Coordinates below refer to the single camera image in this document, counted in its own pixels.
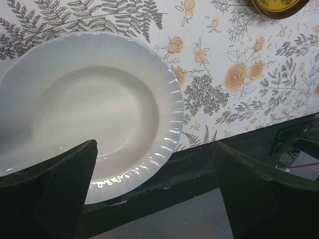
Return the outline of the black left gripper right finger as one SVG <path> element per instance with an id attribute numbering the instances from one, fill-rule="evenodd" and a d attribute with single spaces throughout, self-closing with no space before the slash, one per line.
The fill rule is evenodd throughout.
<path id="1" fill-rule="evenodd" d="M 216 141 L 212 156 L 233 237 L 317 239 L 319 183 Z"/>

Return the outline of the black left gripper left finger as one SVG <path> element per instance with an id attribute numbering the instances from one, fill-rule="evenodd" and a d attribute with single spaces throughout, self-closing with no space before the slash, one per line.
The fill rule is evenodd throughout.
<path id="1" fill-rule="evenodd" d="M 88 140 L 0 178 L 2 239 L 73 239 L 97 158 Z"/>

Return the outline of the white scalloped paper plate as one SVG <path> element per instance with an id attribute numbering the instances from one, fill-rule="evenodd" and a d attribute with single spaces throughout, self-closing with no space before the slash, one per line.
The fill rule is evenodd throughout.
<path id="1" fill-rule="evenodd" d="M 113 199 L 169 160 L 183 116 L 177 77 L 144 45 L 109 33 L 58 37 L 0 72 L 0 173 L 93 139 L 98 153 L 85 202 Z"/>

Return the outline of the yellow brown patterned plate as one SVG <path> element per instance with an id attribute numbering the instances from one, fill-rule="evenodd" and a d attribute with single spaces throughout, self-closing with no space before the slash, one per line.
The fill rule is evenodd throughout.
<path id="1" fill-rule="evenodd" d="M 271 19 L 288 18 L 299 12 L 309 0 L 251 0 L 262 15 Z"/>

